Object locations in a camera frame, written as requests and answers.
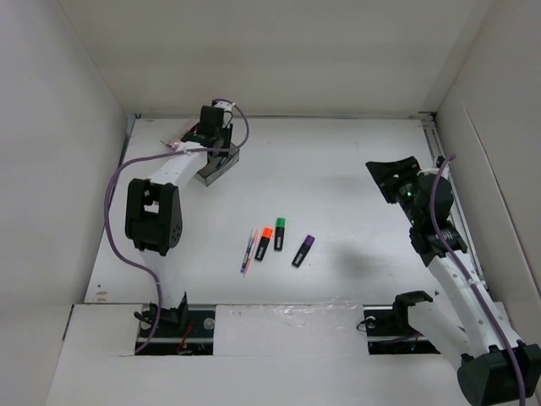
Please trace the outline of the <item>pink clear pen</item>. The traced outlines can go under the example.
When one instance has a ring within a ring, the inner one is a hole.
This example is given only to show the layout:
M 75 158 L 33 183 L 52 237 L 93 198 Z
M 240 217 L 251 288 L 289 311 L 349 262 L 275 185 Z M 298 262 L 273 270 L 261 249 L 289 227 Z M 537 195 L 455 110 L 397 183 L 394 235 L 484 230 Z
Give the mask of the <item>pink clear pen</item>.
M 252 260 L 254 248 L 259 237 L 259 230 L 253 229 L 248 240 L 248 246 L 244 254 L 243 264 L 241 265 L 241 275 L 245 277 L 248 273 L 249 265 Z

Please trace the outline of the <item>green cap highlighter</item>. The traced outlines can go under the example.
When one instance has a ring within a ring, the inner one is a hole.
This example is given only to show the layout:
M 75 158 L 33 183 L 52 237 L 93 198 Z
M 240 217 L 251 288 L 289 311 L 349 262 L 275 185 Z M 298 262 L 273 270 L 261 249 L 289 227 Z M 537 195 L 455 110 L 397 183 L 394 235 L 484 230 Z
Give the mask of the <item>green cap highlighter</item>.
M 286 219 L 278 217 L 275 225 L 274 251 L 282 251 L 284 245 Z

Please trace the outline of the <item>orange cap highlighter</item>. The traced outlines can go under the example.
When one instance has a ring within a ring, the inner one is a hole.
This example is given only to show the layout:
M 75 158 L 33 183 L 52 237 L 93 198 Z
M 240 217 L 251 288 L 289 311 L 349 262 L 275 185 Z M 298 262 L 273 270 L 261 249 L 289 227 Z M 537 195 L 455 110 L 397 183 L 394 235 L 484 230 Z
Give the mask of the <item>orange cap highlighter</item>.
M 257 250 L 255 251 L 255 254 L 254 254 L 254 259 L 256 261 L 262 261 L 264 259 L 265 253 L 269 246 L 269 242 L 271 241 L 272 234 L 273 234 L 273 228 L 269 228 L 269 227 L 264 228 L 260 236 L 260 241 L 258 243 Z

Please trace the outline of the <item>pink glitter bottle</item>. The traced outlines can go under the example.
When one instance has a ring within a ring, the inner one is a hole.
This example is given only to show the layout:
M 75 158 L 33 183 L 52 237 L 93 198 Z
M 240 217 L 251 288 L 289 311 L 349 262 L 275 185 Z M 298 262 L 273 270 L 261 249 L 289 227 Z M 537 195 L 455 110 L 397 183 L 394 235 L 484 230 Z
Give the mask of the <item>pink glitter bottle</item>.
M 166 143 L 166 146 L 169 148 L 170 151 L 177 151 L 181 147 L 181 144 L 181 140 L 172 140 Z

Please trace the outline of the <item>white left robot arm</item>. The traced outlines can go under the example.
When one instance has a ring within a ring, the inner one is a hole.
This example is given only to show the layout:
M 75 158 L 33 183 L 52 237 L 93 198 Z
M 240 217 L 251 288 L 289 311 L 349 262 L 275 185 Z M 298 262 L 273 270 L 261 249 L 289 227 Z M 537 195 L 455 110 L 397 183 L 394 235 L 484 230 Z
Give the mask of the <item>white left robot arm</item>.
M 180 271 L 170 251 L 183 235 L 180 192 L 192 178 L 213 184 L 234 166 L 239 148 L 232 143 L 233 102 L 215 99 L 200 109 L 199 121 L 172 149 L 159 155 L 165 162 L 146 178 L 128 184 L 125 234 L 148 267 L 158 276 L 161 304 L 159 325 L 176 336 L 188 327 L 188 314 L 179 309 L 183 290 Z

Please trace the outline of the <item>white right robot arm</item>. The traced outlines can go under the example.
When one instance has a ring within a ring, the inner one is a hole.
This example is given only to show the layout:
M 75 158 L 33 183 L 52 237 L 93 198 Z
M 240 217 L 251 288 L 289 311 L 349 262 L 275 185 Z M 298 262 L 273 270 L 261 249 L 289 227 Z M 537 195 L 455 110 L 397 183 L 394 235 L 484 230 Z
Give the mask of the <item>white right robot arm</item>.
M 415 157 L 367 162 L 385 201 L 398 204 L 410 223 L 412 247 L 443 288 L 459 323 L 424 291 L 396 296 L 391 323 L 426 337 L 456 372 L 471 405 L 526 404 L 540 378 L 540 347 L 525 343 L 498 310 L 474 270 L 467 245 L 450 220 L 454 194 L 444 172 L 454 156 L 422 170 Z

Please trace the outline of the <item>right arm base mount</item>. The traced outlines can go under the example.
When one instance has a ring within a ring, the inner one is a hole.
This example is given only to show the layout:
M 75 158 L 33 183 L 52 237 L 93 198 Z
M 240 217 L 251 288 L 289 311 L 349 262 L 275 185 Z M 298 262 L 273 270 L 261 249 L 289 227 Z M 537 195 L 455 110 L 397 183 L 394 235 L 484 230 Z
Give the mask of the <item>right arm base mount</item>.
M 410 307 L 432 301 L 424 291 L 413 291 L 398 294 L 392 304 L 364 305 L 357 330 L 366 334 L 369 354 L 439 354 L 425 336 L 408 324 Z

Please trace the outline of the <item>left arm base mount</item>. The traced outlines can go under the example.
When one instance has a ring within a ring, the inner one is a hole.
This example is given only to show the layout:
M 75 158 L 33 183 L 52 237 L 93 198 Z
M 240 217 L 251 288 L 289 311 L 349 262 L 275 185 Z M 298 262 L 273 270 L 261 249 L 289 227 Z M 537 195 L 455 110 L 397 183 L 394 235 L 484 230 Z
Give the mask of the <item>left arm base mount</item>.
M 139 323 L 134 345 L 136 355 L 210 356 L 213 355 L 216 307 L 190 305 L 185 294 L 176 308 L 162 309 L 154 335 L 157 305 L 150 303 L 135 311 Z

